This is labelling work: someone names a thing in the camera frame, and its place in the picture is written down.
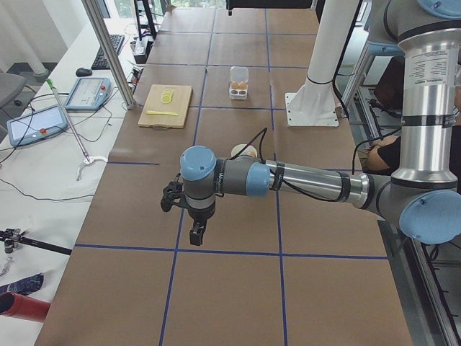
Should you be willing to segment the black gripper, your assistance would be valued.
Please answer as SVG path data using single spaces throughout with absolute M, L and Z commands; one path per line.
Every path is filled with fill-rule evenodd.
M 200 246 L 203 242 L 207 221 L 215 214 L 215 206 L 211 205 L 201 209 L 189 208 L 188 214 L 193 220 L 192 227 L 198 227 L 189 232 L 189 242 L 193 246 Z

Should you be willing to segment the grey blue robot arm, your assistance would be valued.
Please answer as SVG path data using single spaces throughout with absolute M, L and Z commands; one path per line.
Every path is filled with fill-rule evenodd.
M 441 244 L 460 233 L 457 178 L 449 170 L 460 46 L 458 1 L 375 1 L 370 35 L 405 55 L 400 163 L 389 177 L 350 175 L 250 156 L 219 159 L 204 146 L 180 159 L 178 201 L 193 218 L 190 243 L 202 244 L 218 194 L 263 197 L 294 190 L 373 212 L 407 237 Z

